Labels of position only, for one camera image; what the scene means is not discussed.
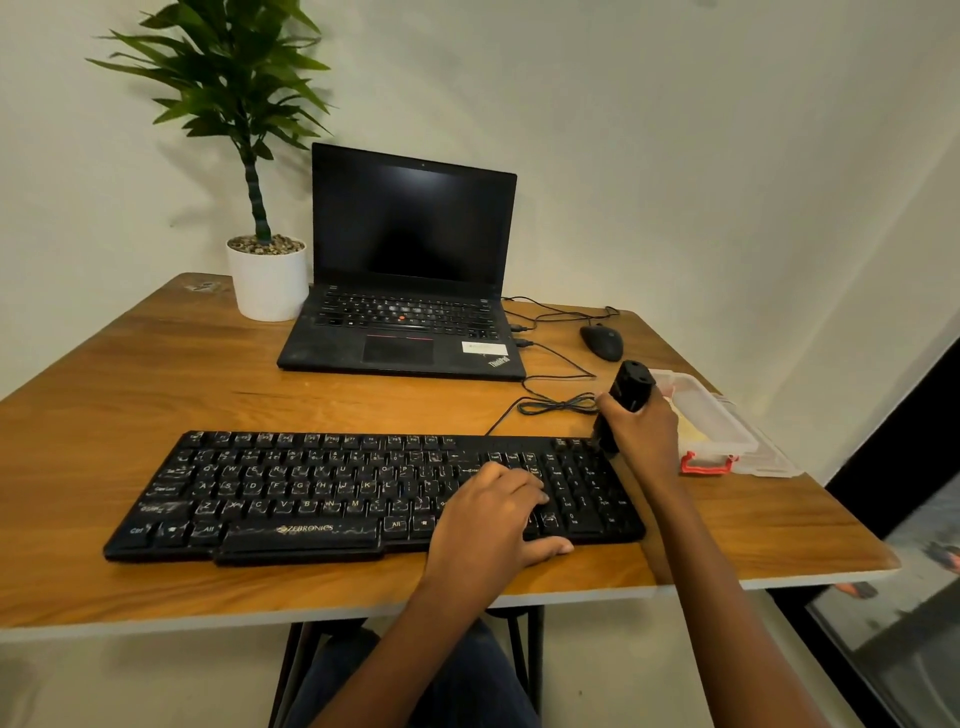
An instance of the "potted plant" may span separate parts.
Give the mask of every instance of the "potted plant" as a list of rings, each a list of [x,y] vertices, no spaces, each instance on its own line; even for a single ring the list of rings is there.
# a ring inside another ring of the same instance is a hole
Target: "potted plant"
[[[294,22],[308,35],[289,31]],[[164,107],[155,124],[185,118],[187,136],[230,139],[243,162],[255,230],[227,241],[237,306],[258,321],[296,318],[307,296],[306,246],[271,233],[256,161],[274,158],[270,137],[306,150],[300,139],[324,128],[305,106],[327,113],[326,104],[301,76],[329,70],[302,52],[320,42],[320,29],[300,0],[179,0],[140,25],[168,33],[105,36],[137,54],[118,51],[112,59],[136,65],[87,60],[170,86],[172,97],[154,99]]]

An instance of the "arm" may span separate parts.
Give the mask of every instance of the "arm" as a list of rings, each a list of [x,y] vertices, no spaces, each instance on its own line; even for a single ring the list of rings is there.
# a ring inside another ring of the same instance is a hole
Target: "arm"
[[[520,570],[573,550],[559,537],[524,543],[530,512],[548,500],[526,471],[484,465],[446,505],[403,613],[311,728],[406,725],[447,655]]]
[[[660,527],[714,724],[827,728],[680,483],[677,416],[660,390],[635,414],[610,395],[597,405]]]

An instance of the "metal desk leg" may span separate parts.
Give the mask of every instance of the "metal desk leg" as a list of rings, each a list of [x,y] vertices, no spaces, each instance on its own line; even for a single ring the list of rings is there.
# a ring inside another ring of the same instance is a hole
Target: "metal desk leg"
[[[530,702],[540,715],[543,703],[543,606],[530,607],[527,612],[527,660],[530,675]]]
[[[270,722],[267,723],[267,728],[274,728],[278,723],[277,719],[279,718],[280,705],[283,703],[283,695],[286,693],[287,684],[290,682],[290,672],[297,658],[297,650],[300,647],[300,635],[302,632],[303,622],[295,621],[290,625],[290,632],[287,635],[287,648],[283,652],[283,662],[280,663],[280,677],[276,681],[274,707],[270,711]]]
[[[510,648],[514,652],[514,670],[516,670],[516,679],[519,681],[523,691],[530,694],[529,681],[527,680],[527,664],[523,659],[523,640],[520,638],[520,623],[516,615],[507,617],[507,626],[510,627]]]
[[[364,621],[364,619],[339,619],[295,622],[290,625],[290,634],[287,636],[287,648],[283,653],[268,728],[282,728],[286,723],[290,706],[300,691],[307,670],[313,664],[321,637],[349,633],[362,627]]]

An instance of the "spacebar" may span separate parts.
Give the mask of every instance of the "spacebar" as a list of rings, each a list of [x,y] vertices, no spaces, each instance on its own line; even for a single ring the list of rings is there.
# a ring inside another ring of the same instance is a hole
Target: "spacebar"
[[[422,327],[416,324],[381,324],[376,322],[370,324],[371,328],[399,328],[400,330],[411,330],[411,331],[429,331],[430,327]]]
[[[220,553],[271,553],[316,549],[377,551],[377,519],[295,519],[232,525]]]

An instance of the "laptop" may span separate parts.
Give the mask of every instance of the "laptop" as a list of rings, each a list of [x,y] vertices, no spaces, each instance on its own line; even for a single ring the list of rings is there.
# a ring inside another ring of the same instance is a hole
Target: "laptop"
[[[500,294],[516,175],[313,145],[314,285],[277,365],[526,376]]]

